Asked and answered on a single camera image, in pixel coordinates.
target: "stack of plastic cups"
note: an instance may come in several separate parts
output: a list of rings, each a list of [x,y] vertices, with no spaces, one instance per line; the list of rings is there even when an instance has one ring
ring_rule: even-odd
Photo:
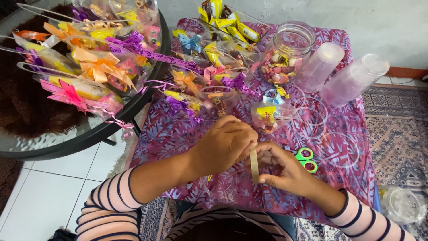
[[[332,107],[342,107],[360,96],[388,70],[388,61],[376,54],[366,54],[335,74],[321,88],[321,100]]]
[[[297,86],[306,93],[318,92],[325,80],[345,56],[338,44],[323,43],[297,72]]]

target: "tape strip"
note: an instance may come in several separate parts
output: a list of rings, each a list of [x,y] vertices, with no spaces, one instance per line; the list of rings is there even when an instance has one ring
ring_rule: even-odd
[[[251,173],[253,174],[253,184],[259,183],[259,164],[257,163],[257,146],[250,151]]]

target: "scissor handle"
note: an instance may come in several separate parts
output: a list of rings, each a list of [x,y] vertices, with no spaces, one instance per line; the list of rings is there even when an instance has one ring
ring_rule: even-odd
[[[302,152],[304,152],[304,151],[308,151],[309,152],[309,157],[305,157],[305,156],[302,155]],[[309,159],[311,159],[311,158],[314,157],[314,152],[311,149],[307,148],[307,147],[303,147],[303,148],[300,148],[297,151],[297,154],[295,155],[295,157],[299,161],[301,161],[301,160],[309,160]]]
[[[300,161],[300,164],[302,164],[302,166],[309,172],[309,173],[314,173],[318,170],[318,165],[314,162],[314,161]],[[309,170],[309,165],[307,164],[312,164],[313,168],[312,170]]]

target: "white wall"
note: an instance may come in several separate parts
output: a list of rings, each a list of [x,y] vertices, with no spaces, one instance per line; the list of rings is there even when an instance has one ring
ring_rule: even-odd
[[[158,0],[168,26],[198,17],[203,0]],[[223,0],[266,23],[303,21],[348,32],[354,57],[377,53],[391,66],[428,69],[428,0]]]

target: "table leg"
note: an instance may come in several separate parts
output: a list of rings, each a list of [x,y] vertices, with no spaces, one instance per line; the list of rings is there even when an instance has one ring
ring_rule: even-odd
[[[135,121],[135,118],[132,118],[131,123],[134,125],[134,132],[137,135],[138,139],[140,138],[141,130],[140,127],[138,127],[137,122]]]
[[[116,145],[116,142],[115,141],[112,141],[112,140],[110,140],[110,139],[104,139],[103,140],[103,142],[104,143],[107,143],[107,144],[109,144],[109,145],[111,145],[111,146],[115,146]]]

